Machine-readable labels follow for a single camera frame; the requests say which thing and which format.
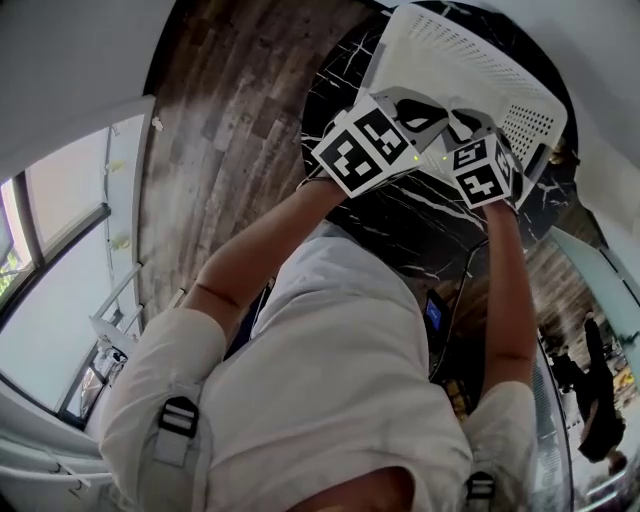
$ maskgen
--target strap buckle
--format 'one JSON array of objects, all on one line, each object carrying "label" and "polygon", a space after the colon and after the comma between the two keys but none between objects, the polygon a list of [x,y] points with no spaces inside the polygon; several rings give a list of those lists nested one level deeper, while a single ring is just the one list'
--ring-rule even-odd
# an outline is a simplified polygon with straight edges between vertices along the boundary
[{"label": "strap buckle", "polygon": [[169,398],[160,412],[158,426],[161,429],[174,432],[193,439],[198,428],[198,406],[185,396]]},{"label": "strap buckle", "polygon": [[484,471],[478,471],[467,480],[468,500],[490,500],[496,492],[493,477]]}]

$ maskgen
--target hair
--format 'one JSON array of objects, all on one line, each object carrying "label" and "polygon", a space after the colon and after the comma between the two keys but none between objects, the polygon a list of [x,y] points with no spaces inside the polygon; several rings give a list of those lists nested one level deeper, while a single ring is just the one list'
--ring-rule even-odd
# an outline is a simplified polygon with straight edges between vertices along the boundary
[{"label": "hair", "polygon": [[628,459],[624,453],[615,450],[613,457],[609,459],[609,476],[617,475],[627,467]]}]

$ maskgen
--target marble table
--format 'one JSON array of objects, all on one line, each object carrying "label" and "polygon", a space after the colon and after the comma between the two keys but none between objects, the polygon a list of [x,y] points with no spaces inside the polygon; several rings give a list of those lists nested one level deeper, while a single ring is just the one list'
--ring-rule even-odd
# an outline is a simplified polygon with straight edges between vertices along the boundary
[{"label": "marble table", "polygon": [[[569,94],[553,63],[538,45],[502,14],[451,2],[420,5],[473,31],[533,74],[568,113],[565,150],[577,155],[576,120]],[[306,172],[317,167],[311,151],[333,117],[353,105],[369,61],[389,20],[382,13],[354,27],[331,50],[317,72],[302,121]],[[520,209],[525,250],[540,240],[569,205],[575,192],[576,160],[548,164]],[[469,210],[448,185],[423,173],[412,173],[381,189],[345,201],[329,215],[358,242],[395,270],[418,278],[454,279],[464,268],[467,251],[487,236],[481,210]],[[488,269],[479,251],[471,275]]]}]

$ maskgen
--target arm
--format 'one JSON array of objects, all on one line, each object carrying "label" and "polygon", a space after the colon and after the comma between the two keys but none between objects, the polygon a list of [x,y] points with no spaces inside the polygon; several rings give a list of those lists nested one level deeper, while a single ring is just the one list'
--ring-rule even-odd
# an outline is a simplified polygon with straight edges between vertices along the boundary
[{"label": "arm", "polygon": [[485,207],[489,224],[489,301],[482,395],[518,381],[531,386],[536,319],[515,215],[502,203]]},{"label": "arm", "polygon": [[182,307],[211,316],[228,338],[282,263],[345,197],[333,181],[298,189],[208,259]]}]

